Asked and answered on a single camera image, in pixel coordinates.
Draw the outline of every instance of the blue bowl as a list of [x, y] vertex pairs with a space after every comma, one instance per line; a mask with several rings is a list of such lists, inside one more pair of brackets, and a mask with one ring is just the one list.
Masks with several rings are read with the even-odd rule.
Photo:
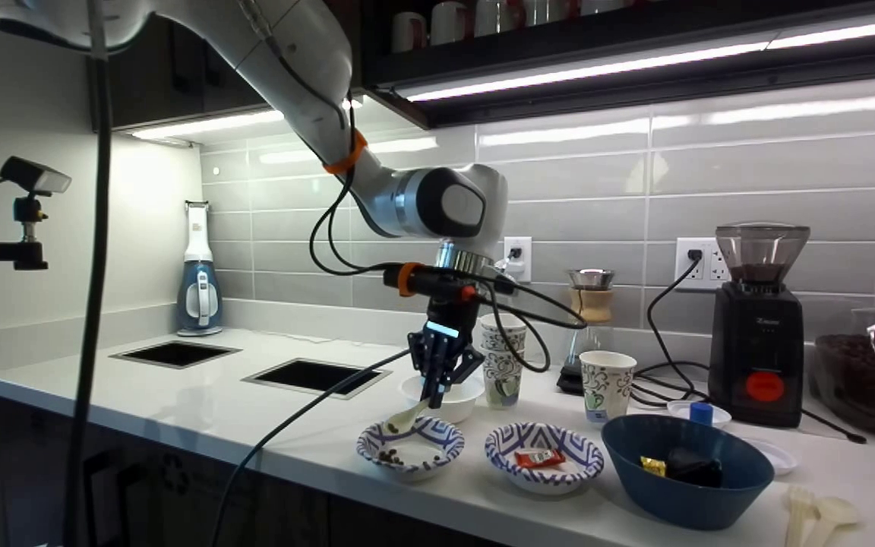
[[[647, 513], [682, 528], [729, 528], [746, 504], [771, 483], [771, 461], [734, 436], [673, 417], [617, 417], [602, 428], [627, 495]], [[692, 451], [721, 466], [721, 487], [657, 476], [641, 455], [664, 459]]]

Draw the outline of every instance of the coffee machine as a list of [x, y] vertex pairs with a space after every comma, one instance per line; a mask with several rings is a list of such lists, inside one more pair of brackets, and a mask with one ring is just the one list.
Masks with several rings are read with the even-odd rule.
[[804, 225], [721, 225], [733, 283], [714, 298], [708, 395], [740, 423], [792, 428], [801, 417], [801, 308], [784, 285]]

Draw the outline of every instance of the wall socket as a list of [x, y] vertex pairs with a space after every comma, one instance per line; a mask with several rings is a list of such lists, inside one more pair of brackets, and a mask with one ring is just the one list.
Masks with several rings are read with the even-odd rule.
[[532, 283], [532, 237], [503, 237], [502, 270], [513, 283]]
[[706, 259], [678, 290], [714, 293], [733, 281], [729, 264], [723, 262], [714, 237], [678, 237], [673, 281], [682, 278], [682, 270], [690, 267], [686, 259], [690, 249], [698, 249]]

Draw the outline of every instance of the tile backsplash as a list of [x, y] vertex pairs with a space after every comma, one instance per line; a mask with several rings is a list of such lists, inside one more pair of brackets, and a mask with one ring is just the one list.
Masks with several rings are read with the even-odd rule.
[[[383, 109], [359, 109], [390, 168], [492, 165], [507, 177], [507, 233], [533, 237], [533, 290], [569, 298], [570, 267], [614, 278], [614, 322], [673, 281], [673, 237], [723, 222], [810, 225], [788, 285], [809, 336], [849, 331], [875, 308], [875, 81], [519, 120], [421, 133]], [[413, 310], [378, 278], [335, 281], [307, 237], [341, 184], [289, 131], [204, 147], [212, 249], [229, 298]], [[383, 239], [353, 203], [335, 237], [350, 262], [432, 262], [434, 239]], [[657, 308], [669, 331], [712, 331], [714, 296], [673, 293]]]

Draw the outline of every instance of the wall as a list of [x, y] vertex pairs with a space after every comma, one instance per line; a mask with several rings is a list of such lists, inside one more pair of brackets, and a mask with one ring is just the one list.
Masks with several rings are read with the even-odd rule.
[[[370, 142], [421, 137], [359, 109]], [[209, 139], [204, 193], [231, 298], [404, 310], [380, 281], [331, 281], [307, 259], [307, 231], [337, 182], [277, 137]], [[533, 285], [564, 298], [564, 270], [617, 270], [617, 325], [644, 327], [644, 308], [671, 283], [673, 237], [712, 237], [723, 222], [810, 225], [790, 275], [809, 335], [852, 327], [875, 308], [875, 81], [717, 96], [617, 113], [580, 113], [437, 131], [437, 148], [386, 165], [497, 168], [511, 182], [507, 233], [533, 237]], [[432, 239], [380, 239], [344, 216], [353, 262], [432, 262]], [[712, 331], [712, 296], [657, 308], [669, 331]]]
[[[21, 154], [72, 177], [67, 193], [42, 202], [47, 222], [38, 222], [38, 239], [47, 270], [16, 275], [13, 264], [0, 264], [0, 327], [84, 314], [96, 161], [89, 109], [80, 56], [0, 32], [0, 165]], [[21, 233], [13, 222], [19, 193], [16, 184], [0, 184], [0, 239]], [[114, 139], [104, 310], [172, 300], [185, 198], [201, 198], [196, 148]]]

